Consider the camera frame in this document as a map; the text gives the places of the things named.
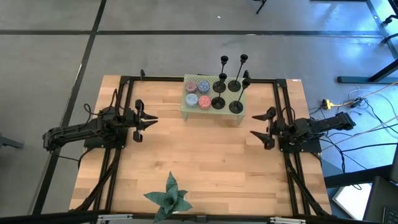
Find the pegboard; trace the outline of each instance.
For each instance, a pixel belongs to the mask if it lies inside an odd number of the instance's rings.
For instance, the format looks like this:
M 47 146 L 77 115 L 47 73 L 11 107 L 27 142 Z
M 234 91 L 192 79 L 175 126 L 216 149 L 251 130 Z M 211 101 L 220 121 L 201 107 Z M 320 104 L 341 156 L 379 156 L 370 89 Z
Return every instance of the pegboard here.
M 210 91 L 207 94 L 201 94 L 199 93 L 199 91 L 196 91 L 196 95 L 198 95 L 198 97 L 201 96 L 209 96 L 211 99 L 213 99 L 214 97 L 218 96 L 218 93 L 216 93 L 213 90 L 213 84 L 215 82 L 217 82 L 218 80 L 220 80 L 218 78 L 218 76 L 209 76 L 209 75 L 185 75 L 184 76 L 184 83 L 183 86 L 184 88 L 182 88 L 183 93 L 182 93 L 182 100 L 181 100 L 181 111 L 182 112 L 186 112 L 186 113 L 208 113 L 208 114 L 230 114 L 230 115 L 235 115 L 235 116 L 244 116 L 246 113 L 246 96 L 245 96 L 245 92 L 243 92 L 243 95 L 241 97 L 240 102 L 243 105 L 243 110 L 242 112 L 240 112 L 239 114 L 234 114 L 229 110 L 229 104 L 234 101 L 234 100 L 238 100 L 239 96 L 241 95 L 242 92 L 242 87 L 239 91 L 237 92 L 232 92 L 228 89 L 228 82 L 231 80 L 235 80 L 236 78 L 227 78 L 225 80 L 225 85 L 226 85 L 226 89 L 223 93 L 221 93 L 221 97 L 224 98 L 225 100 L 225 106 L 223 109 L 217 110 L 214 109 L 214 107 L 210 106 L 210 108 L 208 110 L 202 110 L 199 108 L 199 106 L 196 105 L 196 107 L 190 107 L 187 105 L 187 103 L 185 102 L 185 97 L 187 94 L 187 91 L 185 90 L 185 83 L 189 82 L 189 81 L 193 81 L 195 83 L 199 83 L 200 81 L 206 80 L 210 83 Z M 238 78 L 238 82 L 241 83 L 242 86 L 242 81 L 244 80 L 244 78 Z

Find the concrete floor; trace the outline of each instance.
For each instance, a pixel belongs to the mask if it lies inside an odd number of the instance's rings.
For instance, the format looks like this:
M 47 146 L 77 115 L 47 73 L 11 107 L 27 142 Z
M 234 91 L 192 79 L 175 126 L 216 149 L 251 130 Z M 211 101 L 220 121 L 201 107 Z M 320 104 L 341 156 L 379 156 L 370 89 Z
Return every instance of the concrete floor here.
M 0 1 L 0 29 L 91 30 L 100 0 Z M 259 15 L 259 2 L 242 0 L 114 0 L 108 1 L 100 30 L 378 30 L 363 2 L 310 2 L 268 0 Z M 374 0 L 382 20 L 392 9 Z M 389 24 L 392 34 L 398 21 Z M 0 150 L 0 217 L 25 215 L 29 211 L 47 152 L 41 135 L 58 126 L 78 72 L 88 36 L 0 35 L 0 132 L 25 143 L 23 149 Z M 347 100 L 354 85 L 336 83 L 340 75 L 370 76 L 394 59 L 381 38 L 251 35 L 101 35 L 97 36 L 70 124 L 85 121 L 83 104 L 95 104 L 103 75 L 182 76 L 186 73 L 216 75 L 219 58 L 228 55 L 227 74 L 235 74 L 240 54 L 248 54 L 244 68 L 256 78 L 302 79 L 308 108 L 328 98 Z M 382 85 L 358 85 L 377 90 Z M 394 105 L 396 87 L 383 91 Z M 384 98 L 372 96 L 370 104 L 385 120 L 392 118 Z M 348 133 L 365 131 L 379 124 L 369 110 L 351 113 L 357 126 Z M 335 110 L 326 111 L 333 116 Z M 314 118 L 322 118 L 320 113 Z M 337 141 L 344 136 L 333 136 Z M 350 149 L 365 144 L 397 142 L 386 131 L 373 132 L 341 144 Z M 68 144 L 62 155 L 78 158 L 82 142 Z M 374 147 L 349 152 L 367 168 L 390 164 L 395 147 Z M 335 149 L 323 159 L 340 167 Z M 346 159 L 346 171 L 362 168 Z M 77 164 L 60 159 L 44 207 L 45 213 L 64 212 L 73 192 Z

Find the stacked chips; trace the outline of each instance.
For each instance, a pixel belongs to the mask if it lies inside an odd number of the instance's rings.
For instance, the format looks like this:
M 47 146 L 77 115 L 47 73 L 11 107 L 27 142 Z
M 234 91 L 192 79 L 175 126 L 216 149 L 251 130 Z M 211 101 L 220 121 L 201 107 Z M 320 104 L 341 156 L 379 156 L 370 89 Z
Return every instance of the stacked chips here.
M 187 93 L 194 93 L 197 91 L 197 84 L 193 81 L 188 81 L 185 83 L 185 90 Z
M 207 110 L 208 108 L 210 108 L 210 105 L 211 105 L 210 97 L 209 96 L 201 96 L 198 100 L 198 105 L 199 105 L 200 109 Z
M 200 81 L 198 83 L 198 91 L 201 94 L 207 94 L 210 90 L 210 83 L 206 80 Z
M 185 97 L 185 102 L 190 107 L 195 107 L 198 103 L 198 96 L 194 93 L 190 93 Z

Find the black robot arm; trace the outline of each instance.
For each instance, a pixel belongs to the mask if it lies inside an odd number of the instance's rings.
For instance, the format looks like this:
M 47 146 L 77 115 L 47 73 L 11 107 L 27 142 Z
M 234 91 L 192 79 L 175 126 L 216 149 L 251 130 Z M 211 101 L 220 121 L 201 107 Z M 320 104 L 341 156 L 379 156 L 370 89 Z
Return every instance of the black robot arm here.
M 43 147 L 54 151 L 68 142 L 84 139 L 101 138 L 104 141 L 118 141 L 119 133 L 128 128 L 136 128 L 133 140 L 142 142 L 141 131 L 157 122 L 157 117 L 145 114 L 144 103 L 136 101 L 137 113 L 126 108 L 124 115 L 120 115 L 115 108 L 105 108 L 98 113 L 98 117 L 85 124 L 68 126 L 66 128 L 52 128 L 43 135 Z
M 252 134 L 264 143 L 265 149 L 272 149 L 275 146 L 272 135 L 285 139 L 291 145 L 298 145 L 310 139 L 320 138 L 326 131 L 332 129 L 351 130 L 356 125 L 350 118 L 349 114 L 344 112 L 338 113 L 334 117 L 319 121 L 308 118 L 299 118 L 290 126 L 285 124 L 283 118 L 277 118 L 275 122 L 272 122 L 275 116 L 276 109 L 274 107 L 269 108 L 267 113 L 264 115 L 253 116 L 254 119 L 269 121 L 269 127 L 267 128 L 266 134 L 251 131 Z

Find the artificial plant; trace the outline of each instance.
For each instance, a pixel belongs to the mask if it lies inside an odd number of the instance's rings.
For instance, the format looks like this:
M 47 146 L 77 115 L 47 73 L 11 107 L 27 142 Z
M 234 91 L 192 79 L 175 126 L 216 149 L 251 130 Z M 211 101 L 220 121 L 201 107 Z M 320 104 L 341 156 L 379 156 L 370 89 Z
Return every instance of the artificial plant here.
M 158 223 L 166 219 L 173 212 L 185 212 L 191 209 L 191 204 L 184 200 L 186 193 L 186 190 L 178 190 L 177 181 L 170 171 L 169 178 L 166 182 L 166 193 L 151 192 L 144 194 L 146 198 L 160 205 L 160 208 L 156 213 L 154 223 Z

